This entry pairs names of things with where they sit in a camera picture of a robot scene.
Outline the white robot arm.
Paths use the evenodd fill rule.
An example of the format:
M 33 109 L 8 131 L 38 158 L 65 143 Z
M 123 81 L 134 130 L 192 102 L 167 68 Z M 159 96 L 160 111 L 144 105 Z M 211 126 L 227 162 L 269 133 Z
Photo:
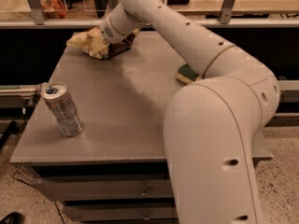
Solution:
M 119 0 L 101 29 L 117 44 L 146 23 L 200 76 L 164 115 L 179 224 L 263 224 L 252 143 L 278 108 L 275 75 L 164 0 Z

